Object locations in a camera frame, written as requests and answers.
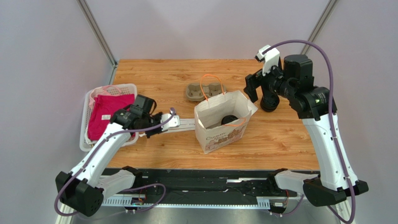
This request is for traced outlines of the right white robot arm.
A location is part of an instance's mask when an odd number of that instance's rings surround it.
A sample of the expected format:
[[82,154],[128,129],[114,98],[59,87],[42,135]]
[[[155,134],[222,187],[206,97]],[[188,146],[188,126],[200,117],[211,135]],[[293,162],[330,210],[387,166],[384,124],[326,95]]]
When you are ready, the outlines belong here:
[[[284,59],[256,56],[263,68],[245,78],[244,92],[252,102],[273,112],[286,98],[306,127],[318,159],[320,174],[306,175],[285,168],[270,176],[273,191],[288,189],[305,195],[316,207],[335,205],[349,196],[369,190],[350,166],[337,123],[335,102],[329,101],[329,90],[314,85],[313,62],[306,55],[289,55]],[[263,96],[259,99],[257,88]]]

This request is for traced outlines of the black plastic cup lid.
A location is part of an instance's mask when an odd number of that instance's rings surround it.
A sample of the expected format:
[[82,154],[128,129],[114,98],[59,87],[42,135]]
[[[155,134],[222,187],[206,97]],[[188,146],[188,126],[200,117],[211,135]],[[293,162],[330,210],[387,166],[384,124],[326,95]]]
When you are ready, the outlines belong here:
[[221,125],[223,126],[239,126],[236,124],[231,124],[233,121],[238,120],[238,118],[234,115],[227,115],[225,117],[223,117],[223,119],[221,120]]

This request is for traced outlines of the white paper takeout bag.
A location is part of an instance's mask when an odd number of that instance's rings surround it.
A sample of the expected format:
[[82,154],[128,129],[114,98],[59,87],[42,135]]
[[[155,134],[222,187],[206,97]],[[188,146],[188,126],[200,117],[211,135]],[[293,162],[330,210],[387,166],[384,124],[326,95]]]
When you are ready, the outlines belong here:
[[252,115],[258,110],[241,91],[205,96],[194,107],[195,135],[208,154],[240,140]]

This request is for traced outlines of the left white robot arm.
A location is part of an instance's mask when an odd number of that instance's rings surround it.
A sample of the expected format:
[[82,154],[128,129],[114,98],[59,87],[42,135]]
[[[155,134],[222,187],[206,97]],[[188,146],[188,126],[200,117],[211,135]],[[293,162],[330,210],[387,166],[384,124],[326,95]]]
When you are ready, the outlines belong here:
[[94,215],[103,201],[120,192],[134,192],[145,189],[142,172],[123,167],[116,174],[101,179],[101,175],[116,152],[132,134],[140,132],[162,133],[165,125],[175,115],[175,108],[163,118],[163,113],[153,115],[155,100],[137,95],[133,104],[117,110],[110,119],[100,140],[93,149],[69,173],[56,176],[58,194],[55,198],[55,212],[63,217],[83,214]]

